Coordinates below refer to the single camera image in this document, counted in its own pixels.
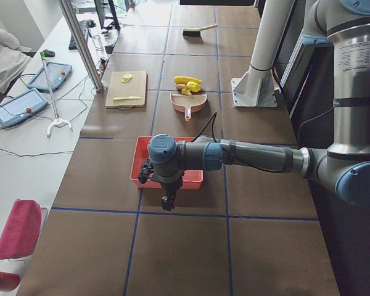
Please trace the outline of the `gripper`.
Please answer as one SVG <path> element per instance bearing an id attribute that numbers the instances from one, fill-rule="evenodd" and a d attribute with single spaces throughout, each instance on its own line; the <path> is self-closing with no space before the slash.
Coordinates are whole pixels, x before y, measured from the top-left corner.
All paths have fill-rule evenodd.
<path id="1" fill-rule="evenodd" d="M 175 194 L 183 185 L 183 176 L 181 173 L 171 176 L 162 176 L 155 173 L 154 177 L 161 184 L 164 191 L 169 194 L 168 196 L 163 196 L 161 199 L 162 209 L 171 211 L 175 208 Z"/>

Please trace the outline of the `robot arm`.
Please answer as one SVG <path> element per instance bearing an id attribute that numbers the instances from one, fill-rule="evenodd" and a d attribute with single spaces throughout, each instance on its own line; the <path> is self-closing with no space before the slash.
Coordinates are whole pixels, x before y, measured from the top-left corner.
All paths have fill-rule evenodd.
<path id="1" fill-rule="evenodd" d="M 334 48 L 334 141 L 327 149 L 291 149 L 167 134 L 148 143 L 138 178 L 159 183 L 162 208 L 171 210 L 186 170 L 242 165 L 272 173 L 297 173 L 338 198 L 370 207 L 370 1 L 307 1 L 303 43 Z"/>

